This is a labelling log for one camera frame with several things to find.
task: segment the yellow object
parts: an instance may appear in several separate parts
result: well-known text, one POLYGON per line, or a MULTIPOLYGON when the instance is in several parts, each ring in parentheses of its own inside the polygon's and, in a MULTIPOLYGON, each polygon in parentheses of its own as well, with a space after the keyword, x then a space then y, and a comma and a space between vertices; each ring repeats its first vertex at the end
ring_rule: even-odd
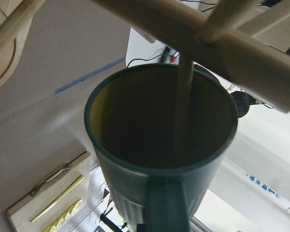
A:
POLYGON ((55 225, 57 228, 59 228, 59 227, 63 224, 64 220, 65 220, 65 219, 64 219, 64 215, 61 214, 61 215, 56 219, 54 225, 55 225))
POLYGON ((43 232, 54 232, 56 231, 56 226, 54 224, 49 225, 43 232))
POLYGON ((44 210, 38 213, 37 216, 35 216, 31 222, 36 221, 40 217, 42 217, 47 211, 49 211, 51 208, 55 206, 55 204, 60 201, 68 192, 70 192, 73 188, 75 188, 79 183, 81 183, 84 180, 84 175, 80 175, 70 186, 68 186, 59 196, 56 197, 44 210))
POLYGON ((70 208, 68 208, 67 211, 64 212, 63 214, 64 214, 64 219, 68 220, 70 218, 70 216, 71 216, 70 208))
POLYGON ((83 200, 78 199, 69 208, 66 209, 51 225, 49 225, 43 232, 54 232, 59 229, 64 221, 68 220, 72 214, 77 212, 77 210, 82 205, 83 200))
POLYGON ((75 203, 75 206, 73 207, 72 211, 71 211, 71 214, 75 214, 78 209, 80 208, 81 204, 82 204, 83 200, 82 199, 79 199, 76 203, 75 203))

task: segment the white pipe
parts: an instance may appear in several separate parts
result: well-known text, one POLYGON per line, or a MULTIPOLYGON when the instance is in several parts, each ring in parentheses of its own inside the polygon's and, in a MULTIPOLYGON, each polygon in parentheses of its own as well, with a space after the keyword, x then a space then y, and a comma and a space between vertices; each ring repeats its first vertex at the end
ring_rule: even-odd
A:
POLYGON ((269 199, 271 202, 276 204, 279 208, 286 211, 290 214, 290 201, 278 194, 274 189, 272 189, 267 184, 261 182, 254 175, 249 174, 244 169, 233 163, 227 158, 224 158, 222 163, 224 167, 226 167, 230 172, 232 172, 235 176, 243 180, 245 183, 250 185, 253 189, 255 189, 258 193, 269 199))

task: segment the wooden dowel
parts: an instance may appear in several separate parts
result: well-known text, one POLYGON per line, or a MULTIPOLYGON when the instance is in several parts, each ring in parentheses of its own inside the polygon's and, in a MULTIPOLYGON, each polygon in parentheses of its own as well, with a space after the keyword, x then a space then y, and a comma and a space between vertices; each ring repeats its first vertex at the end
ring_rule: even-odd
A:
POLYGON ((290 16, 290 0, 283 0, 267 11, 239 26, 237 29, 247 35, 257 36, 288 16, 290 16))
POLYGON ((0 53, 30 20, 45 0, 23 0, 0 26, 0 53))
POLYGON ((290 56, 235 29, 201 43, 195 35, 205 15, 176 0, 92 1, 276 109, 290 110, 290 56))
POLYGON ((199 40, 214 43, 231 29, 238 20, 257 3, 263 0, 221 0, 208 20, 197 33, 199 40))
POLYGON ((174 120, 174 157, 184 155, 184 146, 188 130, 189 106, 191 99, 191 85, 193 75, 193 61, 180 54, 177 71, 175 120, 174 120))

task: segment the cup rim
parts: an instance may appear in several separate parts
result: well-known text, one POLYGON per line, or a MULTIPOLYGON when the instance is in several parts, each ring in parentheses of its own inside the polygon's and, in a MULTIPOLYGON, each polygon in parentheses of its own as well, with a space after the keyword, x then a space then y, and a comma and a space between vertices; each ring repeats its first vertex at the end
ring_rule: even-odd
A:
POLYGON ((201 75, 202 77, 209 79, 214 85, 216 85, 218 87, 218 90, 220 90, 220 92, 222 93, 222 95, 227 99, 227 101, 230 104, 231 107, 231 112, 232 112, 232 128, 229 134, 229 137, 227 138, 227 140, 223 143, 223 145, 217 149, 213 154, 211 154, 210 156, 208 156, 207 158, 194 163, 192 165, 188 165, 188 166, 183 166, 183 167, 176 167, 176 168, 167 168, 167 169, 156 169, 156 168, 148 168, 148 167, 143 167, 143 166, 139 166, 139 165, 135 165, 132 163, 129 163, 115 155, 113 155, 111 152, 109 152, 102 144, 100 144, 100 142, 98 141, 98 139, 95 137, 93 131, 91 130, 91 126, 90 126, 90 111, 91 111, 91 107, 92 104, 94 102, 94 100, 96 99, 97 95, 99 94, 99 92, 110 82, 112 82, 113 80, 115 80, 116 78, 119 78, 123 73, 126 72, 131 72, 134 70, 141 70, 141 69, 147 69, 147 68, 156 68, 156 67, 167 67, 167 68, 173 68, 173 69, 177 69, 177 65, 173 65, 173 64, 163 64, 163 63, 155 63, 155 64, 145 64, 145 65, 138 65, 138 66, 134 66, 128 69, 123 69, 120 70, 114 74, 112 74, 111 76, 107 77, 106 79, 104 79, 100 84, 98 84, 98 86, 92 91, 86 106, 85 106, 85 112, 84 112, 84 121, 85 121, 85 128, 87 131, 87 134, 89 135, 95 149, 97 149, 98 151, 100 151, 102 153, 103 156, 107 157, 110 161, 112 161, 113 163, 116 163, 117 165, 120 165, 121 167, 132 171, 132 172, 136 172, 136 173, 143 173, 143 174, 148 174, 148 175, 177 175, 177 174, 182 174, 182 173, 189 173, 189 172, 193 172, 195 171, 197 168, 203 167, 207 164, 209 164, 210 162, 212 162, 213 160, 215 160, 216 158, 218 158, 223 151, 230 145, 230 143, 232 142, 235 133, 236 133, 236 129, 237 129, 237 124, 238 124, 238 118, 237 118, 237 113, 236 113, 236 108, 235 108, 235 104, 232 100, 232 98, 229 96, 228 92, 219 84, 219 82, 217 82, 215 80, 214 77, 210 76, 207 73, 201 72, 199 70, 194 69, 193 71, 195 73, 198 73, 199 75, 201 75))

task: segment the wooden cutting board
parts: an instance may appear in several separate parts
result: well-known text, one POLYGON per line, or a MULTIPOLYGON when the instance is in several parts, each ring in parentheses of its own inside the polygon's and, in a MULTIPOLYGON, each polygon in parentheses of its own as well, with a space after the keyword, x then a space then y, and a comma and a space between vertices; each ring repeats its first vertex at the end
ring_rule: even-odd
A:
POLYGON ((82 154, 72 164, 72 169, 62 171, 46 183, 35 197, 27 195, 7 210, 7 216, 16 232, 43 232, 79 199, 82 199, 82 203, 78 210, 87 203, 91 154, 89 152, 82 154), (82 175, 84 179, 77 186, 63 196, 44 215, 31 222, 36 215, 82 175))

